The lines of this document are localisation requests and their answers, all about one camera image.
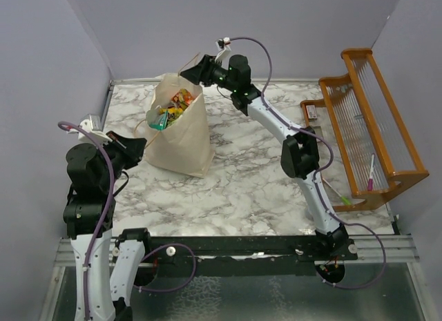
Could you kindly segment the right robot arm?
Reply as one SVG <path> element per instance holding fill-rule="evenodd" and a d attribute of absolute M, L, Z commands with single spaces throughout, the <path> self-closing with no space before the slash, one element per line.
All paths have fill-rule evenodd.
<path fill-rule="evenodd" d="M 342 256 L 352 241 L 325 192 L 314 131 L 301 128 L 267 102 L 264 93 L 252 84 L 251 68 L 243 55 L 232 56 L 227 69 L 214 56 L 205 55 L 194 67 L 181 71 L 179 76 L 194 85 L 215 84 L 230 91 L 235 108 L 265 127 L 280 142 L 280 165 L 284 173 L 299 185 L 307 201 L 316 227 L 318 254 L 326 260 Z"/>

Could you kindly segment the teal snack packet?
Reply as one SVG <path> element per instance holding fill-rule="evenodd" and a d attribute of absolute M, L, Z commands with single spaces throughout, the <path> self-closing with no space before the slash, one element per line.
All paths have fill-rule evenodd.
<path fill-rule="evenodd" d="M 155 130 L 164 130 L 167 126 L 168 115 L 162 108 L 150 109 L 146 113 L 146 123 Z"/>

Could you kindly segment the orange colourful candy bag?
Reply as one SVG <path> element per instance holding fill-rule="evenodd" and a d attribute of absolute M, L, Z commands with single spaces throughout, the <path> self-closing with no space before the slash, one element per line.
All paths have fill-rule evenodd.
<path fill-rule="evenodd" d="M 176 108 L 186 110 L 194 100 L 195 97 L 187 89 L 181 88 L 171 98 L 171 103 Z"/>

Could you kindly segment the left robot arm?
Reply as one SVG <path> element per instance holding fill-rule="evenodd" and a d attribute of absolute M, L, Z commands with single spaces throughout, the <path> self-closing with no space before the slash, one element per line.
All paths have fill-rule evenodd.
<path fill-rule="evenodd" d="M 147 228 L 117 238 L 111 257 L 115 181 L 143 158 L 147 140 L 110 131 L 100 147 L 78 144 L 66 155 L 71 180 L 64 222 L 75 256 L 76 320 L 132 320 L 131 291 L 140 262 L 152 255 Z"/>

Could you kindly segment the beige paper bag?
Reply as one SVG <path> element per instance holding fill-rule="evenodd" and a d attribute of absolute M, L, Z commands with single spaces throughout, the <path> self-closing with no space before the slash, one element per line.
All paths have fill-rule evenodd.
<path fill-rule="evenodd" d="M 214 157 L 210 142 L 209 124 L 202 87 L 194 85 L 178 72 L 168 72 L 153 90 L 148 110 L 174 107 L 171 98 L 181 89 L 187 89 L 195 100 L 174 121 L 167 122 L 164 130 L 148 126 L 145 118 L 134 127 L 135 137 L 145 137 L 144 156 L 146 161 L 158 168 L 193 177 L 204 177 Z"/>

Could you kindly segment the yellow candy bag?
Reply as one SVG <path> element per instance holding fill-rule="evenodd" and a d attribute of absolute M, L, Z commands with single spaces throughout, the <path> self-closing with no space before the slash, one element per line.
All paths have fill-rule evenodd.
<path fill-rule="evenodd" d="M 176 120 L 183 112 L 182 108 L 160 108 L 160 113 L 166 115 L 167 122 Z"/>

